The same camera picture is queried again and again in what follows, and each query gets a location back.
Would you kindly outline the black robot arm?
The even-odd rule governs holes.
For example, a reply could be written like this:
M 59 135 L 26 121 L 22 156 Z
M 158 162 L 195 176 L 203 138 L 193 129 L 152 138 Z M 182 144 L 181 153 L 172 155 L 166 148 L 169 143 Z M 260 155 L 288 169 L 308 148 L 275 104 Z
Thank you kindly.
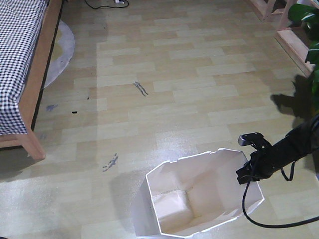
M 286 165 L 319 149 L 319 117 L 300 124 L 274 145 L 259 132 L 239 136 L 238 143 L 256 149 L 251 159 L 236 171 L 239 184 L 268 179 Z

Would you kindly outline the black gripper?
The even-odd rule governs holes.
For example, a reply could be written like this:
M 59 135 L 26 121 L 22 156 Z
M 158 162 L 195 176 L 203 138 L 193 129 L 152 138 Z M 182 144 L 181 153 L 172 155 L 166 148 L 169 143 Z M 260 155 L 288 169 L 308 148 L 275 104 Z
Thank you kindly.
M 237 181 L 240 185 L 249 181 L 257 182 L 268 179 L 272 176 L 270 170 L 270 162 L 268 161 L 269 150 L 257 150 L 251 153 L 251 159 L 244 166 L 236 171 Z

